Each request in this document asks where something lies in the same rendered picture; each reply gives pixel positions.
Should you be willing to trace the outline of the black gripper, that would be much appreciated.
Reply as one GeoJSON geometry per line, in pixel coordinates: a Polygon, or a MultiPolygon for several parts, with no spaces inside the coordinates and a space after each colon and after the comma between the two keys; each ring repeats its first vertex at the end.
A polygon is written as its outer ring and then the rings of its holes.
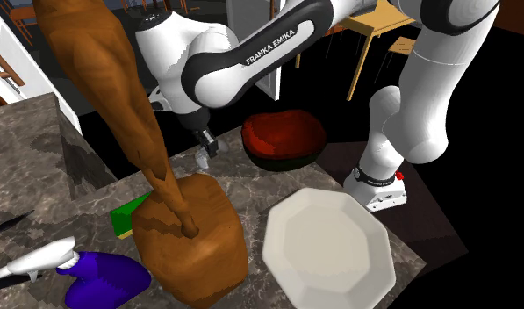
{"type": "Polygon", "coordinates": [[[193,131],[199,145],[206,150],[210,158],[217,155],[219,143],[207,129],[210,120],[210,112],[207,108],[201,107],[190,113],[178,114],[177,119],[183,128],[193,131]]]}

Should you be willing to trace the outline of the small pale grey object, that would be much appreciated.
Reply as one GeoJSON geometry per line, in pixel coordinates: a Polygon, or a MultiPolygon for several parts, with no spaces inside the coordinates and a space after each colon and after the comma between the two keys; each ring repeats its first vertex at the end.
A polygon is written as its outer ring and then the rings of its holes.
{"type": "MultiPolygon", "coordinates": [[[[218,140],[218,150],[216,152],[217,155],[227,153],[229,150],[229,146],[227,143],[223,140],[218,140]]],[[[209,160],[210,156],[206,149],[204,147],[201,147],[196,153],[195,153],[195,160],[197,163],[197,166],[201,169],[208,169],[209,168],[209,160]]]]}

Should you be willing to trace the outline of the red bowl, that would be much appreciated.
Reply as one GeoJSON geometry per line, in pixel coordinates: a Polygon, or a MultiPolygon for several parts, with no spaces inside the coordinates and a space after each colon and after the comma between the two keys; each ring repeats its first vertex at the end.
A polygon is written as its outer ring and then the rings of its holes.
{"type": "Polygon", "coordinates": [[[251,162],[275,172],[311,164],[327,144],[322,124],[303,110],[251,115],[244,121],[240,133],[251,162]]]}

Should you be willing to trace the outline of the green yellow sponge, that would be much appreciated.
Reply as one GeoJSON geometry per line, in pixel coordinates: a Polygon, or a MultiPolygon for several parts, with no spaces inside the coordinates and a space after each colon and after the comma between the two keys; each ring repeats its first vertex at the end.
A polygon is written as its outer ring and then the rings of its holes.
{"type": "Polygon", "coordinates": [[[110,211],[111,224],[115,235],[119,239],[124,239],[133,233],[132,213],[149,195],[150,192],[110,211]]]}

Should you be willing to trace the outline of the white octagonal plate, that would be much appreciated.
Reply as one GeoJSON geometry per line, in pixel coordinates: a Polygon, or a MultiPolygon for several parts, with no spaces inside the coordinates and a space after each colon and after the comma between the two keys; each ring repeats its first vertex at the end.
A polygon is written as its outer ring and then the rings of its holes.
{"type": "Polygon", "coordinates": [[[385,226],[343,192],[303,188],[274,205],[262,259],[295,309],[375,309],[396,283],[385,226]]]}

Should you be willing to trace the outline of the blue spray bottle white nozzle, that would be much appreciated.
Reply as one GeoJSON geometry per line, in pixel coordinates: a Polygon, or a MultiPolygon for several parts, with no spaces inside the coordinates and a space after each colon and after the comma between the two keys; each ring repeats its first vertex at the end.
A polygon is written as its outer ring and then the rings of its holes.
{"type": "Polygon", "coordinates": [[[41,270],[71,276],[64,301],[69,309],[117,309],[146,290],[152,277],[139,262],[117,254],[75,251],[75,238],[52,241],[0,268],[0,279],[28,275],[35,282],[41,270]]]}

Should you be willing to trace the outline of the yellow wooden table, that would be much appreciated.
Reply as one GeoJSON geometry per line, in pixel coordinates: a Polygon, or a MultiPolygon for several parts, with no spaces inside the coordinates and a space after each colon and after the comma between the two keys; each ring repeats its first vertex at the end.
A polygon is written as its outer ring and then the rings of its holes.
{"type": "Polygon", "coordinates": [[[336,32],[350,30],[366,37],[358,64],[355,69],[353,80],[350,84],[347,100],[350,101],[357,85],[362,67],[374,37],[380,37],[383,33],[397,29],[414,22],[413,18],[407,17],[400,9],[390,4],[387,0],[377,0],[374,11],[355,17],[343,19],[339,24],[331,27],[325,33],[326,36],[336,32]]]}

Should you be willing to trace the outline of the wooden stool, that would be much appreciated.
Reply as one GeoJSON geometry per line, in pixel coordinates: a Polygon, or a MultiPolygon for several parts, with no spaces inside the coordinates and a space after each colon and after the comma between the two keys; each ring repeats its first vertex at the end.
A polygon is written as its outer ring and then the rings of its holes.
{"type": "Polygon", "coordinates": [[[382,72],[383,68],[388,68],[389,64],[391,63],[392,56],[394,54],[401,54],[401,55],[409,55],[413,51],[413,47],[416,40],[409,39],[406,37],[398,37],[388,48],[387,52],[385,53],[384,59],[381,62],[379,69],[377,71],[376,77],[374,79],[374,83],[377,82],[377,78],[379,77],[380,73],[382,72]]]}

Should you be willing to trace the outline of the orange wooden chair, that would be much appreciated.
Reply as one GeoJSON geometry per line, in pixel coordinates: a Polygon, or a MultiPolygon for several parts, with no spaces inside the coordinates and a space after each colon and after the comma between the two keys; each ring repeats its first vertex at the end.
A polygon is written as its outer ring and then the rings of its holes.
{"type": "Polygon", "coordinates": [[[0,8],[9,17],[10,21],[23,35],[25,41],[33,46],[32,35],[28,30],[31,25],[37,24],[35,10],[32,5],[14,7],[10,0],[0,0],[0,8]]]}

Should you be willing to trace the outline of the dark robot stand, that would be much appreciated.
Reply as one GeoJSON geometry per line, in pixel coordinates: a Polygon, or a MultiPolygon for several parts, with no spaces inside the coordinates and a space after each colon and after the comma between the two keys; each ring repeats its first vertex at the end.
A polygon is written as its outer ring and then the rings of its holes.
{"type": "MultiPolygon", "coordinates": [[[[329,143],[316,162],[343,183],[364,148],[363,141],[329,143]]],[[[374,215],[427,263],[421,276],[459,275],[468,261],[468,249],[413,165],[403,162],[399,171],[405,176],[406,203],[374,215]]]]}

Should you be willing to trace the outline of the white cabinet with wooden rail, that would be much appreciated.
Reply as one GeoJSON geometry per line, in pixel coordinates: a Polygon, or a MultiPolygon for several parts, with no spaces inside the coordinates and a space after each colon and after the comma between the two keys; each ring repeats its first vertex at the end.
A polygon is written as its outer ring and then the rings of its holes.
{"type": "Polygon", "coordinates": [[[3,103],[14,104],[47,93],[57,96],[61,111],[82,133],[75,112],[0,16],[0,98],[3,103]]]}

